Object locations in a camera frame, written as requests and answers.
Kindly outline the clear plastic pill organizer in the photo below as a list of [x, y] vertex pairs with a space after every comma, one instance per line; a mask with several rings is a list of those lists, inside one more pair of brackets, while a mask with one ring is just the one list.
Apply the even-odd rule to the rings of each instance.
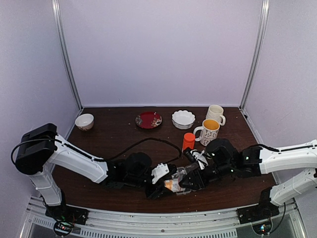
[[[194, 169], [199, 168], [199, 166], [195, 163], [192, 163], [190, 165], [187, 165], [185, 167], [178, 167], [176, 173], [174, 173], [171, 178], [172, 179], [178, 179], [179, 183], [180, 181], [190, 172], [193, 171]], [[185, 191], [183, 192], [174, 192], [176, 195], [186, 195], [190, 193], [192, 190], [185, 188]]]

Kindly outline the grey lid vitamin bottle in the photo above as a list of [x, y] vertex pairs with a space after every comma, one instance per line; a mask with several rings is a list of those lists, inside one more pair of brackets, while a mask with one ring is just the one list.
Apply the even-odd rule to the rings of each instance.
[[172, 192], [183, 192], [185, 188], [179, 185], [178, 179], [168, 179], [164, 181], [164, 187], [171, 190]]

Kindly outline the orange pill bottle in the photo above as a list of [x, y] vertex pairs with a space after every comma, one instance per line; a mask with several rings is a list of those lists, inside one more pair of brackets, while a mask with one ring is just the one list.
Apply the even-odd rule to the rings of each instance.
[[185, 133], [183, 136], [183, 144], [182, 144], [182, 151], [185, 151], [187, 148], [190, 148], [190, 150], [194, 149], [195, 146], [195, 134], [193, 133]]

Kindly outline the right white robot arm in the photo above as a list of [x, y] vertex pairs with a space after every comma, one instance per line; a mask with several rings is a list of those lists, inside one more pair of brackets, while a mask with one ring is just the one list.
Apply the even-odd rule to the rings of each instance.
[[302, 168], [303, 171], [298, 175], [263, 193], [263, 200], [254, 207], [254, 215], [259, 219], [270, 214], [273, 205], [280, 206], [317, 185], [316, 140], [280, 148], [256, 144], [238, 152], [229, 140], [218, 138], [208, 143], [205, 152], [185, 150], [184, 154], [198, 167], [188, 172], [179, 184], [193, 191], [203, 189], [209, 182], [227, 175], [251, 178]]

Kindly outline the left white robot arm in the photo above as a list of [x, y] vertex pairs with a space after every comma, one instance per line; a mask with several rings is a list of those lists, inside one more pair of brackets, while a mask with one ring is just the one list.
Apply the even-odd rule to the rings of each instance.
[[150, 157], [141, 152], [131, 154], [123, 162], [96, 157], [64, 139], [52, 123], [24, 134], [10, 156], [15, 167], [29, 176], [36, 190], [60, 220], [67, 220], [71, 216], [71, 209], [64, 204], [65, 198], [47, 169], [48, 164], [59, 165], [111, 188], [156, 185], [169, 173], [167, 164], [152, 168]]

